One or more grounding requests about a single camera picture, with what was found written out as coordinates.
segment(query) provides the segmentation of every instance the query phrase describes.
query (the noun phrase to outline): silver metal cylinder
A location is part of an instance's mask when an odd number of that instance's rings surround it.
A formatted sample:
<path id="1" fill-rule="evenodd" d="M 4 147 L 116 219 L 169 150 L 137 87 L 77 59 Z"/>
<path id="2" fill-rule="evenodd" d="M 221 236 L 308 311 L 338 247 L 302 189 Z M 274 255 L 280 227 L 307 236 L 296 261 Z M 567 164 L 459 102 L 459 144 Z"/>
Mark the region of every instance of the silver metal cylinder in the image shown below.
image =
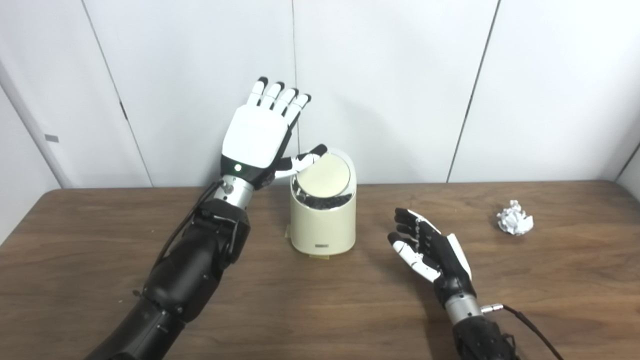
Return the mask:
<path id="1" fill-rule="evenodd" d="M 253 185 L 232 175 L 222 177 L 223 183 L 213 194 L 214 199 L 220 199 L 241 209 L 246 209 L 253 195 Z"/>
<path id="2" fill-rule="evenodd" d="M 468 293 L 462 293 L 451 297 L 444 304 L 444 307 L 449 314 L 451 323 L 456 325 L 460 321 L 470 318 L 471 316 L 482 315 L 482 311 L 478 306 L 476 297 Z"/>

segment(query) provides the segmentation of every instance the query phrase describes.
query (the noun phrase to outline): fingertip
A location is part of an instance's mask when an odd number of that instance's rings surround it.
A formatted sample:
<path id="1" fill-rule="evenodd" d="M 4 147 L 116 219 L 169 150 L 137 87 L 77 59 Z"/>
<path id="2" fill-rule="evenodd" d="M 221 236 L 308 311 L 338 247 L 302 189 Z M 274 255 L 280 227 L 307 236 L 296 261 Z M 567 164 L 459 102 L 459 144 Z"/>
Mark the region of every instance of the fingertip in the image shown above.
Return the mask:
<path id="1" fill-rule="evenodd" d="M 396 241 L 402 241 L 402 236 L 398 233 L 389 233 L 389 235 L 387 235 L 387 240 L 391 245 L 393 245 Z"/>

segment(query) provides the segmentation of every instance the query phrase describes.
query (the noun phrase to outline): white robotic hand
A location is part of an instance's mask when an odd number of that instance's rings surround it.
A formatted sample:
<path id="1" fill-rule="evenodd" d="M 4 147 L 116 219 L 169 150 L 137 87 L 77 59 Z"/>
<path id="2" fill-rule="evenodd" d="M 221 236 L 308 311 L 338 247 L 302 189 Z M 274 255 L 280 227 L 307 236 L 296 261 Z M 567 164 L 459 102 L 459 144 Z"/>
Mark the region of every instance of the white robotic hand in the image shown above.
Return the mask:
<path id="1" fill-rule="evenodd" d="M 398 223 L 397 230 L 409 235 L 410 238 L 403 238 L 398 233 L 390 233 L 389 242 L 398 255 L 420 276 L 429 282 L 434 282 L 440 277 L 445 263 L 453 259 L 445 259 L 442 254 L 433 251 L 433 241 L 448 241 L 453 255 L 471 279 L 469 263 L 455 234 L 442 236 L 429 220 L 409 209 L 397 208 L 395 220 Z"/>
<path id="2" fill-rule="evenodd" d="M 326 152 L 324 145 L 318 145 L 294 158 L 282 158 L 311 96 L 299 95 L 295 88 L 280 95 L 283 83 L 266 90 L 267 83 L 267 78 L 258 79 L 247 103 L 236 110 L 222 145 L 222 176 L 239 177 L 256 190 L 276 178 L 297 174 Z"/>

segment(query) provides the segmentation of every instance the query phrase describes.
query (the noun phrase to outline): crumpled paper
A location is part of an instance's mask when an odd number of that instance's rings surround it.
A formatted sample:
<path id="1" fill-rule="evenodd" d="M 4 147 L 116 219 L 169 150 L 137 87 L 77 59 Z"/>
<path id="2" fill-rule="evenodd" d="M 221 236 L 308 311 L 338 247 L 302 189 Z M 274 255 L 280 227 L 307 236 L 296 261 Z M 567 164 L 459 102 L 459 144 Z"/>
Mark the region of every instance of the crumpled paper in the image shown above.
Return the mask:
<path id="1" fill-rule="evenodd" d="M 533 217 L 527 216 L 517 200 L 509 201 L 510 208 L 505 208 L 498 214 L 498 226 L 505 233 L 515 236 L 525 234 L 533 228 Z"/>

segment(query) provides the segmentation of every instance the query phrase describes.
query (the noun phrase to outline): black robotic arm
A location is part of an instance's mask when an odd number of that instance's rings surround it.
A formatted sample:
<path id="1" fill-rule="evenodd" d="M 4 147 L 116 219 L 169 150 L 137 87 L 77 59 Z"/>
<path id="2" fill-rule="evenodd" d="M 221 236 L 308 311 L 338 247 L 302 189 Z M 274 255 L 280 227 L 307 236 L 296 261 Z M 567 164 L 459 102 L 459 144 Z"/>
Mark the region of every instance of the black robotic arm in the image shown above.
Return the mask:
<path id="1" fill-rule="evenodd" d="M 264 92 L 267 82 L 256 82 L 229 125 L 221 179 L 204 191 L 167 241 L 138 303 L 86 360 L 162 359 L 186 324 L 202 312 L 225 269 L 240 256 L 251 229 L 245 210 L 253 191 L 303 170 L 326 152 L 318 145 L 308 153 L 282 157 L 311 96 L 298 95 L 297 89 L 280 96 L 282 83 Z"/>

